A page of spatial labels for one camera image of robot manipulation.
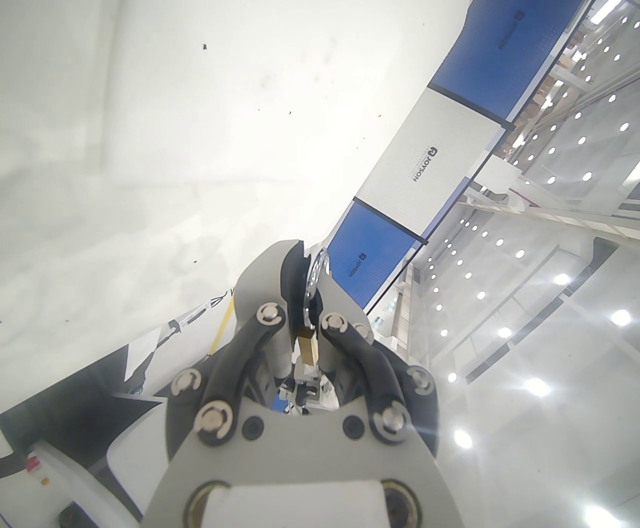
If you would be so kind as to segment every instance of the blue banner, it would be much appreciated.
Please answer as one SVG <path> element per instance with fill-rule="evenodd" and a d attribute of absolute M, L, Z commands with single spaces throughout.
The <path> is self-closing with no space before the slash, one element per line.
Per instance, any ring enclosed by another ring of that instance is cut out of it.
<path fill-rule="evenodd" d="M 364 308 L 414 242 L 384 218 L 353 204 L 328 247 L 333 278 Z"/>
<path fill-rule="evenodd" d="M 432 83 L 506 118 L 579 6 L 580 0 L 473 0 Z"/>

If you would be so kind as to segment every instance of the metal bolt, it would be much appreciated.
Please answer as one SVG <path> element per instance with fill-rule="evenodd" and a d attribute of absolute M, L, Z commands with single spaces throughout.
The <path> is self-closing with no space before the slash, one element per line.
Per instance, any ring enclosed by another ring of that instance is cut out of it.
<path fill-rule="evenodd" d="M 387 407 L 382 411 L 382 424 L 389 430 L 397 433 L 404 427 L 404 416 L 395 406 Z"/>
<path fill-rule="evenodd" d="M 225 416 L 218 409 L 209 409 L 202 415 L 202 430 L 208 433 L 217 431 L 225 423 Z"/>
<path fill-rule="evenodd" d="M 262 316 L 267 321 L 273 321 L 278 317 L 278 309 L 275 306 L 268 305 L 262 309 Z"/>
<path fill-rule="evenodd" d="M 340 330 L 340 327 L 344 324 L 343 319 L 337 314 L 331 314 L 326 322 L 332 330 Z"/>
<path fill-rule="evenodd" d="M 202 375 L 196 369 L 184 369 L 171 382 L 171 394 L 178 396 L 183 390 L 192 388 L 198 390 L 202 382 Z"/>
<path fill-rule="evenodd" d="M 427 388 L 431 383 L 429 381 L 429 376 L 424 371 L 415 371 L 411 375 L 411 379 L 417 388 Z"/>
<path fill-rule="evenodd" d="M 256 313 L 256 317 L 260 323 L 265 326 L 273 326 L 282 321 L 282 317 L 278 315 L 278 305 L 276 303 L 265 303 Z"/>
<path fill-rule="evenodd" d="M 435 380 L 424 367 L 413 365 L 407 369 L 406 373 L 413 382 L 416 394 L 419 394 L 420 396 L 428 396 L 435 390 Z"/>
<path fill-rule="evenodd" d="M 369 336 L 369 329 L 362 323 L 356 323 L 353 325 L 353 328 L 355 328 L 358 333 L 362 336 L 363 339 L 368 338 Z"/>
<path fill-rule="evenodd" d="M 226 401 L 210 401 L 196 414 L 193 430 L 196 433 L 216 433 L 216 438 L 222 440 L 231 429 L 233 415 L 233 409 Z"/>

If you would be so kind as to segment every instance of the white banner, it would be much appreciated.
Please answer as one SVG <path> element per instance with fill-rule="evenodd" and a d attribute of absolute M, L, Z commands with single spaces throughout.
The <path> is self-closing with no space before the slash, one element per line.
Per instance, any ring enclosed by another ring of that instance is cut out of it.
<path fill-rule="evenodd" d="M 426 88 L 357 197 L 422 234 L 500 129 Z"/>

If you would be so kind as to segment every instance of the black stripe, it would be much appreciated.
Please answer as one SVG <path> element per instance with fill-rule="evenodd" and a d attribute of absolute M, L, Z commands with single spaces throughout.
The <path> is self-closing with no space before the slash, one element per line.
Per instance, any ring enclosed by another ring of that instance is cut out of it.
<path fill-rule="evenodd" d="M 515 129 L 515 125 L 513 123 L 508 122 L 504 117 L 500 117 L 498 114 L 489 112 L 486 108 L 483 108 L 479 104 L 471 102 L 468 99 L 462 97 L 461 95 L 458 95 L 457 93 L 447 90 L 446 88 L 444 88 L 443 86 L 440 86 L 439 84 L 429 83 L 427 84 L 427 88 L 430 88 L 434 92 L 438 92 L 439 94 L 444 95 L 445 97 L 448 97 L 449 99 L 454 100 L 457 103 L 460 103 L 462 106 L 466 106 L 467 108 L 473 110 L 474 112 L 479 113 L 480 115 L 483 115 L 487 119 L 490 119 L 491 121 L 498 123 L 503 129 L 508 130 L 509 133 L 513 132 L 513 130 Z"/>
<path fill-rule="evenodd" d="M 362 207 L 364 207 L 365 209 L 370 210 L 372 213 L 378 215 L 380 218 L 386 220 L 387 222 L 389 222 L 391 225 L 393 225 L 394 227 L 398 228 L 400 231 L 402 231 L 403 233 L 409 235 L 410 237 L 415 238 L 416 240 L 418 240 L 418 242 L 420 244 L 426 244 L 427 241 L 422 238 L 420 235 L 415 234 L 413 231 L 411 231 L 408 227 L 405 227 L 404 225 L 402 225 L 401 223 L 396 222 L 393 218 L 389 218 L 386 214 L 384 214 L 383 212 L 380 212 L 379 210 L 377 210 L 375 207 L 373 207 L 372 205 L 369 205 L 367 202 L 364 202 L 363 200 L 359 199 L 357 196 L 353 197 L 353 201 L 356 204 L 361 205 Z"/>

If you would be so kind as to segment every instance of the metal ring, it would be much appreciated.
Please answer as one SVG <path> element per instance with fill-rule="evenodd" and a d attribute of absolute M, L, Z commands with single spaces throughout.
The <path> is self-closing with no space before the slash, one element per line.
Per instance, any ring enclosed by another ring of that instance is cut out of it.
<path fill-rule="evenodd" d="M 392 422 L 388 419 L 386 413 L 393 414 L 401 419 L 401 425 L 392 426 Z M 373 424 L 376 432 L 386 441 L 392 444 L 404 442 L 409 435 L 409 426 L 411 425 L 411 416 L 409 411 L 399 401 L 393 401 L 390 407 L 384 409 L 382 413 L 373 413 Z"/>
<path fill-rule="evenodd" d="M 337 330 L 340 333 L 347 331 L 347 319 L 338 312 L 330 312 L 322 318 L 322 327 L 325 330 Z"/>
<path fill-rule="evenodd" d="M 275 317 L 273 316 L 274 308 L 276 310 Z M 255 316 L 257 317 L 258 321 L 260 321 L 260 323 L 263 324 L 264 326 L 275 326 L 280 321 L 282 321 L 282 316 L 277 315 L 279 313 L 280 311 L 278 310 L 277 303 L 265 303 L 260 308 L 258 308 L 258 311 L 256 312 Z"/>
<path fill-rule="evenodd" d="M 311 319 L 309 319 L 309 303 L 311 302 L 311 299 L 313 299 L 316 295 L 317 285 L 318 281 L 320 280 L 320 274 L 322 271 L 329 275 L 329 252 L 326 250 L 326 248 L 320 249 L 313 261 L 313 264 L 311 264 L 311 268 L 309 269 L 309 274 L 307 276 L 307 286 L 305 288 L 305 297 L 303 299 L 302 314 L 305 320 L 305 326 L 310 330 L 315 329 L 315 326 L 311 322 Z"/>
<path fill-rule="evenodd" d="M 208 431 L 207 427 L 207 419 L 205 416 L 210 412 L 219 412 L 222 415 L 222 420 L 219 426 L 214 426 L 212 430 Z M 201 409 L 196 414 L 195 420 L 193 421 L 193 430 L 196 433 L 204 432 L 208 434 L 215 434 L 218 440 L 222 440 L 225 436 L 229 434 L 231 430 L 231 425 L 234 421 L 234 412 L 231 409 L 231 406 L 224 400 L 214 400 L 209 403 L 205 403 Z"/>
<path fill-rule="evenodd" d="M 406 370 L 406 373 L 411 378 L 416 394 L 428 396 L 435 390 L 436 380 L 424 367 L 413 365 Z"/>
<path fill-rule="evenodd" d="M 198 390 L 202 383 L 202 374 L 196 369 L 184 369 L 171 381 L 171 394 L 178 396 L 183 390 Z"/>

